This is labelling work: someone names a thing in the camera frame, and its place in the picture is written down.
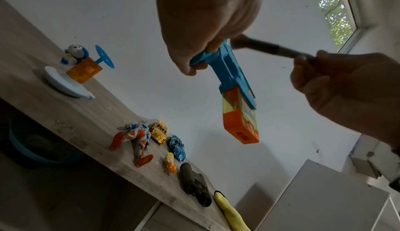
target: blue toy car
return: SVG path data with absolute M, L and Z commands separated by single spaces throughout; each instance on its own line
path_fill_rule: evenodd
M 185 146 L 176 135 L 172 136 L 171 139 L 168 140 L 168 146 L 170 148 L 170 152 L 174 154 L 176 159 L 179 161 L 185 160 Z

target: orange box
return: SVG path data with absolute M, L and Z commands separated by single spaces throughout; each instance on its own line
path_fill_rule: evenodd
M 260 142 L 255 110 L 250 109 L 235 86 L 222 93 L 224 128 L 243 144 Z
M 100 67 L 93 61 L 92 58 L 88 57 L 81 63 L 78 63 L 67 71 L 67 75 L 80 84 L 86 83 L 94 75 L 102 71 Z

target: yellow toy figure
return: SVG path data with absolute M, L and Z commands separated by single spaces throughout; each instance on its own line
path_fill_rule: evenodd
M 167 165 L 167 170 L 169 170 L 172 174 L 176 174 L 176 164 L 174 163 L 174 154 L 168 153 L 164 158 L 164 163 Z
M 251 231 L 240 214 L 229 204 L 228 200 L 220 191 L 214 192 L 214 198 L 233 231 Z

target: white saucer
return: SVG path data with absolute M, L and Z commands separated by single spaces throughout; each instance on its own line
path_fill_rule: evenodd
M 59 89 L 63 93 L 74 97 L 85 97 L 94 99 L 95 96 L 80 83 L 75 82 L 65 72 L 55 69 L 51 66 L 45 67 L 46 78 L 52 86 Z

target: gold toy car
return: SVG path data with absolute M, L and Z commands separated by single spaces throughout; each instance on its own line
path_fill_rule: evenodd
M 167 127 L 162 122 L 156 122 L 151 128 L 151 138 L 158 144 L 164 144 L 167 140 Z

